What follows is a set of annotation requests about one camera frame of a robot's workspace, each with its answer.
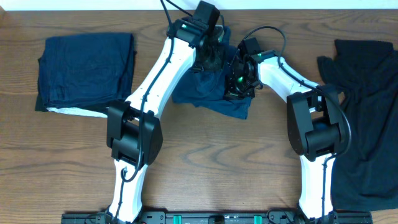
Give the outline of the blue denim shorts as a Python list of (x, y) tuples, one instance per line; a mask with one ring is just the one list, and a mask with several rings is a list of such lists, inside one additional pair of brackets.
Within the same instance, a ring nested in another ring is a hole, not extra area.
[(232, 73), (229, 63), (236, 52), (236, 47), (229, 44), (230, 37), (231, 29), (226, 26), (221, 41), (221, 49), (226, 52), (222, 69), (202, 72), (190, 69), (185, 72), (172, 92), (174, 103), (191, 103), (193, 106), (208, 108), (226, 116), (238, 119), (248, 118), (248, 109), (252, 102), (250, 97), (243, 100), (223, 98), (226, 77)]

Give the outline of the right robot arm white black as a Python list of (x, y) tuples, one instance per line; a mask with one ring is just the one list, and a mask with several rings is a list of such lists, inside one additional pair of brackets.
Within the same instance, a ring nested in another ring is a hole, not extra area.
[(331, 223), (331, 176), (336, 156), (350, 140), (347, 119), (338, 94), (301, 76), (275, 50), (244, 54), (230, 62), (225, 98), (254, 97), (254, 90), (268, 86), (286, 105), (287, 135), (300, 157), (302, 189), (296, 223)]

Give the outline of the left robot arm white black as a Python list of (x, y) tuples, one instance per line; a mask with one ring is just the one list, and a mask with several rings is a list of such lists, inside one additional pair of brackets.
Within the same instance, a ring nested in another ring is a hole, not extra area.
[(195, 63), (206, 63), (203, 54), (214, 54), (215, 64), (222, 65), (223, 47), (230, 34), (223, 25), (176, 20), (167, 30), (159, 58), (138, 89), (109, 106), (106, 143), (114, 159), (116, 180), (106, 223), (138, 221), (146, 171), (163, 143), (162, 112), (186, 72)]

